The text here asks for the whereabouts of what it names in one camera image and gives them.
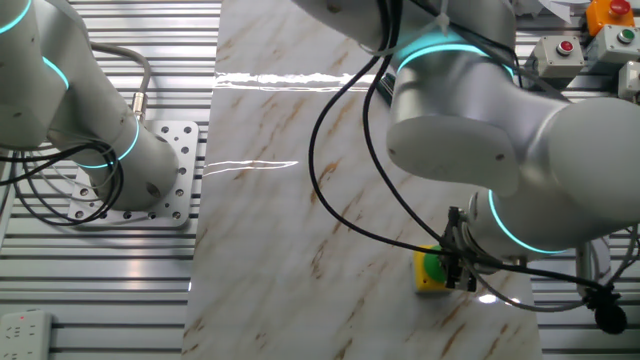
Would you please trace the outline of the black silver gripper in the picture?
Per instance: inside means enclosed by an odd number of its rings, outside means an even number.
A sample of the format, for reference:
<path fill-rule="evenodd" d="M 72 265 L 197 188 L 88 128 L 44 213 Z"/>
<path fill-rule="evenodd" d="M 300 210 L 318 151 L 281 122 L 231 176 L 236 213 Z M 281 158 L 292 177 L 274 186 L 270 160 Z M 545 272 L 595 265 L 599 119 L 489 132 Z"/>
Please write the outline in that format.
<path fill-rule="evenodd" d="M 441 256 L 446 274 L 445 287 L 455 289 L 458 285 L 459 290 L 475 292 L 477 290 L 476 277 L 467 265 L 462 265 L 461 271 L 459 266 L 459 263 L 464 261 L 471 264 L 478 262 L 478 255 L 465 243 L 463 224 L 461 210 L 458 207 L 450 207 L 441 241 L 441 247 L 446 252 L 446 255 Z"/>

